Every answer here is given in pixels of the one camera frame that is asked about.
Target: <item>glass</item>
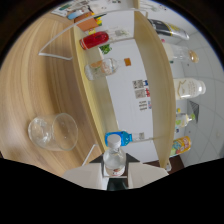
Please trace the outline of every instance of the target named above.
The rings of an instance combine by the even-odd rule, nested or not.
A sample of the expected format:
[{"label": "glass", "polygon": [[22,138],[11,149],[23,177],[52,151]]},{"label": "glass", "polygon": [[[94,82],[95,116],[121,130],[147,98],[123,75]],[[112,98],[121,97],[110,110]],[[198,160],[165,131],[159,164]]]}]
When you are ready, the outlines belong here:
[{"label": "glass", "polygon": [[169,61],[178,60],[186,63],[198,63],[199,61],[198,55],[185,46],[163,43],[163,47],[166,51]]},{"label": "glass", "polygon": [[34,118],[29,124],[28,133],[35,145],[52,151],[72,150],[78,140],[76,122],[66,113]]}]

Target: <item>blue object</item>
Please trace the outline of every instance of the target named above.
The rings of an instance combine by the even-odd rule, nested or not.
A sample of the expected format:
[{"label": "blue object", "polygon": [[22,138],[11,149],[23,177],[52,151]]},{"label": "blue object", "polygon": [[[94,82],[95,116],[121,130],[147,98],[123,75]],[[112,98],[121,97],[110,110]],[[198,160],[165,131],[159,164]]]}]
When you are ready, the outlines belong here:
[{"label": "blue object", "polygon": [[127,133],[126,131],[118,131],[118,132],[108,132],[105,135],[105,144],[108,146],[107,138],[110,135],[119,135],[121,137],[121,146],[126,146],[129,142],[132,142],[132,134]]},{"label": "blue object", "polygon": [[81,13],[80,11],[73,12],[68,15],[68,19],[75,19],[76,17],[81,16],[82,14],[83,13]]}]

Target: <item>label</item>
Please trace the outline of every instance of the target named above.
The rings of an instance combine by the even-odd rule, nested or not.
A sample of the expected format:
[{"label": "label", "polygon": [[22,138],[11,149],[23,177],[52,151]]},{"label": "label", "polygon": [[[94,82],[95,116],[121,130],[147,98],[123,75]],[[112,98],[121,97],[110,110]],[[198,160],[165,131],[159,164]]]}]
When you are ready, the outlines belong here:
[{"label": "label", "polygon": [[136,99],[146,97],[145,89],[138,89],[138,90],[135,90],[135,97],[136,97]]},{"label": "label", "polygon": [[187,125],[188,115],[180,113],[176,115],[175,129],[183,128]]},{"label": "label", "polygon": [[159,20],[148,19],[148,21],[152,24],[153,28],[156,30],[158,34],[172,36],[172,32],[169,27]]},{"label": "label", "polygon": [[82,46],[82,48],[84,50],[87,50],[88,49],[87,46],[85,45],[85,42],[84,42],[83,38],[79,42],[80,42],[80,45]]},{"label": "label", "polygon": [[114,169],[114,170],[108,169],[106,166],[105,166],[105,168],[106,168],[106,171],[107,171],[109,176],[115,176],[115,177],[116,176],[121,176],[124,173],[124,170],[125,170],[125,166],[122,167],[122,168],[119,168],[119,169]]},{"label": "label", "polygon": [[190,149],[191,142],[187,137],[178,138],[173,141],[173,146],[170,156],[184,153]]},{"label": "label", "polygon": [[145,91],[146,91],[146,96],[147,96],[147,97],[150,97],[150,92],[149,92],[149,89],[148,89],[148,88],[146,88],[146,89],[145,89]]},{"label": "label", "polygon": [[140,140],[145,139],[145,133],[144,132],[139,133],[139,139]]},{"label": "label", "polygon": [[132,81],[134,89],[144,88],[143,80]]},{"label": "label", "polygon": [[170,26],[170,28],[171,28],[172,30],[180,31],[180,28],[179,28],[179,27],[174,26],[173,24],[170,24],[170,23],[167,23],[167,24]]}]

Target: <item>shelf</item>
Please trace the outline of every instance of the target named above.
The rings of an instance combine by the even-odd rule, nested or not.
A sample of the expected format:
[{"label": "shelf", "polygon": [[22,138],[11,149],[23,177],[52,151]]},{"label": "shelf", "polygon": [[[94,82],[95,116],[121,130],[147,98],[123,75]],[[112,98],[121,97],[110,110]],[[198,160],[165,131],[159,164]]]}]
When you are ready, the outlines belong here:
[{"label": "shelf", "polygon": [[165,168],[171,153],[176,101],[173,76],[158,34],[141,12],[135,12],[134,39],[148,79],[153,117],[153,138],[160,166]]},{"label": "shelf", "polygon": [[133,4],[136,9],[140,8],[140,0],[133,0]]},{"label": "shelf", "polygon": [[105,133],[118,131],[118,126],[106,78],[95,81],[89,81],[86,78],[85,65],[102,60],[102,58],[98,47],[89,50],[82,49],[79,40],[85,36],[86,34],[78,27],[73,27],[73,32],[71,32],[73,65],[86,112],[100,149],[104,152],[107,149],[104,141]]}]

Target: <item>wooden panel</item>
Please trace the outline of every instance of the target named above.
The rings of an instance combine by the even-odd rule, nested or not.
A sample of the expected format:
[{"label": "wooden panel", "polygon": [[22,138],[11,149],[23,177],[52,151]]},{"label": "wooden panel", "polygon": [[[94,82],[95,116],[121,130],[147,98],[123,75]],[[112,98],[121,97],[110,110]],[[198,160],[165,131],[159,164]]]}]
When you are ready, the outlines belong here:
[{"label": "wooden panel", "polygon": [[105,133],[118,131],[117,120],[106,78],[89,81],[84,71],[85,65],[99,61],[102,57],[100,57],[98,47],[83,50],[79,40],[86,34],[78,27],[73,29],[73,33],[71,33],[73,63],[77,71],[79,90],[100,148],[104,152],[107,149],[104,141]]},{"label": "wooden panel", "polygon": [[[98,143],[82,103],[72,61],[38,55],[52,37],[71,24],[66,18],[48,14],[35,21],[9,51],[0,74],[3,157],[58,176],[81,166],[92,145]],[[71,57],[70,31],[59,36],[44,52]],[[36,147],[28,137],[29,122],[38,115],[61,112],[70,114],[77,123],[76,147],[68,152]],[[95,147],[88,162],[101,153]]]},{"label": "wooden panel", "polygon": [[173,76],[161,40],[140,12],[135,12],[134,38],[149,83],[154,144],[160,166],[165,168],[171,153],[175,128]]}]

